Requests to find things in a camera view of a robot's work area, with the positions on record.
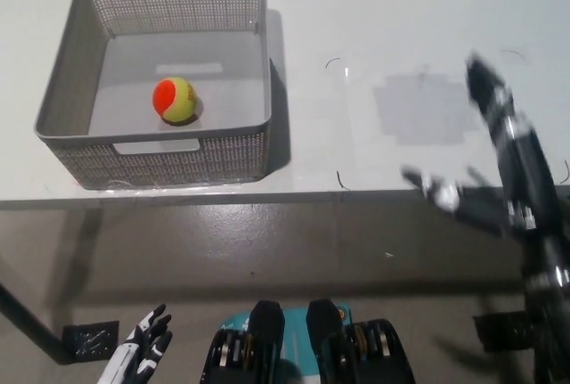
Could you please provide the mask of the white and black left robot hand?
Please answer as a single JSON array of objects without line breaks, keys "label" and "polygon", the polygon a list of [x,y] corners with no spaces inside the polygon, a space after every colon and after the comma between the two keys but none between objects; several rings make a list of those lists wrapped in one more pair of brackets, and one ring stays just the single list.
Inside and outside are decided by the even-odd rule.
[{"label": "white and black left robot hand", "polygon": [[168,329],[172,319],[164,315],[167,306],[160,304],[134,327],[114,351],[98,384],[148,383],[173,338]]}]

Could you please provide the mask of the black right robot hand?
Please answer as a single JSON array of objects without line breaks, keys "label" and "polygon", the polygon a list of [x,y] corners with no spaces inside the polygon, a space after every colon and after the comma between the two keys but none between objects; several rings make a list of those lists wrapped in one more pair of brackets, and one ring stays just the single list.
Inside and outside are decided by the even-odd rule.
[{"label": "black right robot hand", "polygon": [[504,78],[478,53],[466,61],[466,80],[496,154],[502,195],[492,187],[478,194],[408,166],[401,168],[402,177],[445,214],[489,233],[531,240],[562,236],[556,187],[533,124],[516,109]]}]

